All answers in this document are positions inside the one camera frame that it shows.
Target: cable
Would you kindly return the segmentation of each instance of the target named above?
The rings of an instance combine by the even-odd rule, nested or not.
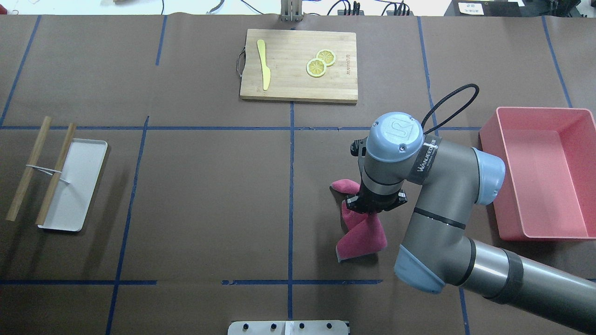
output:
[[[223,4],[224,4],[224,0],[219,0],[219,5],[211,8],[211,10],[207,12],[207,14],[212,14],[214,11],[218,10],[219,7],[221,7]]]
[[[386,10],[387,10],[387,8],[389,8],[389,6],[391,6],[391,5],[393,5],[393,6],[395,7],[395,11],[397,11],[397,10],[398,10],[398,5],[397,5],[397,3],[395,3],[395,2],[389,2],[389,3],[388,3],[386,6],[385,6],[385,8],[383,8],[383,11],[381,12],[381,16],[383,16],[383,15],[385,14],[385,11],[386,11]]]
[[[327,15],[331,14],[333,7],[337,6],[340,2],[343,3],[343,15],[346,15],[347,13],[349,13],[352,10],[352,5],[350,5],[350,2],[348,0],[339,0],[335,4],[333,4],[333,6],[331,6],[331,8],[329,8]]]
[[[441,106],[445,101],[449,100],[451,97],[453,97],[457,93],[465,90],[466,88],[474,88],[474,95],[472,95],[470,100],[465,105],[463,105],[460,109],[458,109],[455,113],[451,114],[451,116],[449,116],[447,119],[445,119],[445,121],[430,128],[429,130],[425,131],[424,132],[425,134],[433,132],[433,131],[439,129],[440,127],[442,127],[443,125],[445,125],[447,122],[451,121],[451,119],[453,119],[455,116],[457,116],[457,114],[459,114],[461,111],[466,109],[476,99],[476,97],[478,96],[478,93],[480,92],[480,88],[475,83],[469,83],[468,85],[464,85],[464,86],[456,89],[455,91],[449,93],[444,98],[442,98],[436,105],[433,106],[433,108],[430,109],[429,113],[426,114],[426,116],[422,119],[422,122],[420,123],[422,128],[424,129],[424,125],[426,124],[426,121],[428,121],[429,117],[432,114],[434,114],[434,112],[437,110],[437,108],[439,108],[439,106]]]
[[[240,2],[243,2],[245,5],[247,5],[248,7],[250,7],[250,9],[252,9],[253,11],[255,11],[255,12],[259,13],[259,14],[264,14],[263,12],[259,11],[255,7],[251,6],[248,2],[246,2],[244,0],[240,0]]]
[[[408,16],[409,15],[409,6],[403,0],[399,4],[397,15],[398,16]]]
[[[354,5],[352,7],[352,12],[348,12],[348,15],[360,15],[360,2],[354,0]]]

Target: white tray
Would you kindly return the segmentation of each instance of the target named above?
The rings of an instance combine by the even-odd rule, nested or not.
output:
[[[49,206],[43,229],[80,231],[83,228],[108,144],[96,139],[73,138],[61,179]]]

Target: light blue joint cover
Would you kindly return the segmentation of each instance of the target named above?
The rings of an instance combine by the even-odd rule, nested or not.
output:
[[[489,204],[493,202],[499,193],[503,180],[505,179],[505,163],[497,156],[485,153],[476,148],[476,159],[480,176],[480,188],[478,189],[477,204]]]
[[[379,162],[401,162],[417,153],[423,142],[420,122],[409,114],[393,111],[381,115],[372,124],[367,155]]]
[[[393,270],[403,282],[424,292],[439,294],[445,287],[441,278],[401,244]]]

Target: wooden chopstick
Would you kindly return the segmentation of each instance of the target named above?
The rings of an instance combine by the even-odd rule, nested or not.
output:
[[[60,155],[58,156],[58,161],[56,162],[56,167],[54,168],[54,170],[62,171],[62,168],[64,167],[64,162],[66,161],[66,156],[69,154],[70,143],[72,142],[75,130],[76,125],[74,123],[69,124],[69,130],[66,132],[66,137],[64,138],[64,142],[62,143],[62,149],[60,150]],[[54,172],[52,179],[49,181],[48,190],[45,192],[44,196],[44,202],[41,204],[38,218],[35,222],[37,225],[43,226],[45,223],[45,218],[46,216],[48,216],[49,205],[52,203],[52,199],[54,198],[54,193],[56,192],[56,188],[58,187],[58,181],[60,180],[61,175],[61,172]]]
[[[41,124],[41,128],[39,129],[37,139],[33,145],[33,150],[31,150],[31,155],[29,155],[29,160],[27,161],[28,165],[37,165],[37,161],[41,155],[41,149],[44,146],[45,138],[48,135],[49,126],[51,123],[52,118],[46,116],[44,118],[44,122]],[[27,192],[27,188],[29,187],[32,176],[33,168],[30,166],[25,166],[25,170],[21,176],[21,181],[18,183],[17,192],[14,194],[13,202],[8,209],[6,220],[14,221],[17,219],[18,210],[21,208],[23,198],[25,197],[25,193]]]

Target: robot logo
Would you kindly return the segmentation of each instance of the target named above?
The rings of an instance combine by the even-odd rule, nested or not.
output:
[[[393,119],[391,120],[391,129],[388,133],[399,138],[408,139],[412,134],[414,125],[411,122],[404,120]]]

